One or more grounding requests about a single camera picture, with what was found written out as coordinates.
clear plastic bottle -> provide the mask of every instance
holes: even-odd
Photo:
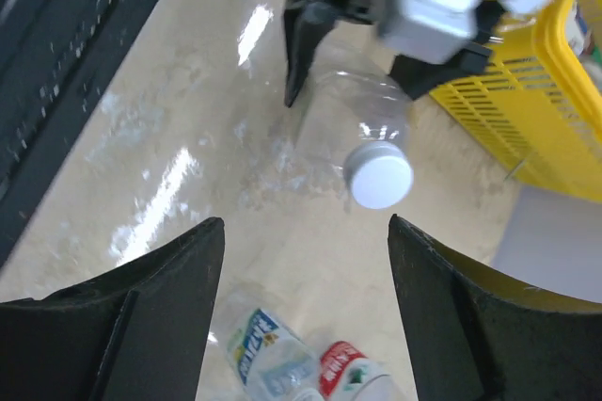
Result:
[[[404,401],[392,377],[347,342],[332,344],[321,357],[320,391],[328,401]]]
[[[274,314],[235,291],[216,309],[212,332],[253,401],[324,401],[320,361]]]
[[[363,59],[367,58],[339,46],[318,53],[293,105],[303,116],[295,148],[316,164],[336,168],[361,206],[388,208],[403,199],[413,183],[403,151],[412,102]]]

floor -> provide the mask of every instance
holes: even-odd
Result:
[[[290,113],[282,2],[159,2],[0,277],[0,300],[44,297],[220,216],[227,249],[218,302],[236,284],[253,284],[301,336],[356,344],[416,399],[388,219],[401,215],[488,263],[519,186],[423,98],[408,142],[410,195],[387,211],[349,208],[336,184],[308,176],[280,126]],[[388,69],[392,54],[365,28],[334,34]],[[227,378],[213,377],[225,373],[220,359],[210,344],[199,400],[238,399]]]

white bottle cap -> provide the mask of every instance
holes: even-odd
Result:
[[[296,394],[293,401],[324,401],[324,399],[316,389],[305,389]]]
[[[365,208],[389,208],[403,199],[414,181],[414,171],[399,147],[384,141],[360,145],[343,164],[347,188]]]

black robot arm part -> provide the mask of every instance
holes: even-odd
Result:
[[[286,0],[282,15],[288,71],[284,104],[291,107],[303,88],[322,39],[338,20],[355,24],[373,24],[371,0]],[[505,9],[498,1],[482,1],[475,9],[476,38],[442,65],[412,57],[395,58],[390,77],[413,100],[433,88],[454,79],[482,74],[492,51],[483,45],[492,36]]]

bottle label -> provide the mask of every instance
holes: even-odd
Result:
[[[238,329],[230,340],[228,351],[233,359],[239,378],[246,385],[246,379],[253,361],[260,352],[261,346],[273,344],[279,329],[277,322],[261,309],[256,310],[248,320],[245,329]]]
[[[316,363],[301,341],[270,313],[258,309],[236,330],[228,343],[228,357],[246,386],[253,362],[266,348],[293,340],[298,350],[282,355],[276,365],[257,369],[264,389],[273,397],[287,394],[292,381],[300,382],[315,375]]]
[[[320,359],[320,392],[325,399],[348,401],[380,377],[389,377],[376,362],[347,342],[336,342]]]

